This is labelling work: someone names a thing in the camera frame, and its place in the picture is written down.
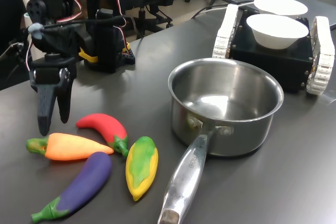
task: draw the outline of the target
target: saucepan handle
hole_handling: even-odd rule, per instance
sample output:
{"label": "saucepan handle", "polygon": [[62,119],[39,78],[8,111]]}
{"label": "saucepan handle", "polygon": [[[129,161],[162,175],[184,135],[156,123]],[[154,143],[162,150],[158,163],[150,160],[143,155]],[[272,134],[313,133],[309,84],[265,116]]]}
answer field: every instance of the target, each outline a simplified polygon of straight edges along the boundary
{"label": "saucepan handle", "polygon": [[157,224],[180,224],[195,196],[213,130],[201,130],[183,154],[167,186]]}

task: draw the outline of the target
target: white bowl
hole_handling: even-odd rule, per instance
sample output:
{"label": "white bowl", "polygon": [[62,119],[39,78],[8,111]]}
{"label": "white bowl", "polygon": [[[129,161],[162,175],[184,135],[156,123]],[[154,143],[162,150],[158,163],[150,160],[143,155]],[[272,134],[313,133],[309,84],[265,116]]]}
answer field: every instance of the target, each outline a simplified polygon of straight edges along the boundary
{"label": "white bowl", "polygon": [[254,0],[261,14],[276,14],[296,19],[308,11],[307,6],[296,0]]}
{"label": "white bowl", "polygon": [[273,14],[256,14],[247,18],[254,38],[263,47],[285,49],[308,34],[308,28],[289,17]]}

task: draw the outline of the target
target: plastic toy vegetable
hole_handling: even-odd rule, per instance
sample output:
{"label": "plastic toy vegetable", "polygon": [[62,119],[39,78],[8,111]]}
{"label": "plastic toy vegetable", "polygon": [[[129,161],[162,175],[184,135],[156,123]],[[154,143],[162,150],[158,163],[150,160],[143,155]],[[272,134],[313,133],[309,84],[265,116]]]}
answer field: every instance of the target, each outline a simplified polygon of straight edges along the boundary
{"label": "plastic toy vegetable", "polygon": [[127,157],[127,132],[117,119],[106,114],[91,114],[80,119],[76,126],[79,128],[94,128],[104,137],[112,149]]}
{"label": "plastic toy vegetable", "polygon": [[29,139],[26,147],[30,152],[60,161],[88,158],[95,152],[113,153],[110,147],[93,140],[62,133],[53,133],[45,138]]}
{"label": "plastic toy vegetable", "polygon": [[76,211],[105,184],[111,169],[111,159],[107,154],[93,153],[71,185],[41,212],[31,215],[33,222],[57,219]]}
{"label": "plastic toy vegetable", "polygon": [[139,138],[131,147],[126,160],[126,181],[135,201],[149,189],[158,167],[159,154],[153,140]]}

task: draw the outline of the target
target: stainless steel saucepan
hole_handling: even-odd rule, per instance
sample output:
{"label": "stainless steel saucepan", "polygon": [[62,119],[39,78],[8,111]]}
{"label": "stainless steel saucepan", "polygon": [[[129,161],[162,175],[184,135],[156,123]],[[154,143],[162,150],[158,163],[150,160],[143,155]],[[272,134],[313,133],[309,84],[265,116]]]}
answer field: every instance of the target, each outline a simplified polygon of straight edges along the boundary
{"label": "stainless steel saucepan", "polygon": [[158,224],[180,224],[196,193],[206,154],[239,156],[260,147],[284,93],[265,71],[215,58],[178,66],[168,86],[172,130],[189,147],[168,184]]}

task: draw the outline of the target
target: white track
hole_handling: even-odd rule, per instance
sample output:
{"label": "white track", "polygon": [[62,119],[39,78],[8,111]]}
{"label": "white track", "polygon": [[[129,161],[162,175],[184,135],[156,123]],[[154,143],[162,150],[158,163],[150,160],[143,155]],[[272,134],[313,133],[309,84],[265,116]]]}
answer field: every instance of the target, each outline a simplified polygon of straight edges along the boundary
{"label": "white track", "polygon": [[334,65],[335,47],[331,39],[329,20],[318,16],[310,30],[313,68],[307,82],[307,92],[320,95],[325,91]]}
{"label": "white track", "polygon": [[222,26],[218,30],[212,58],[228,58],[238,14],[238,5],[228,5]]}

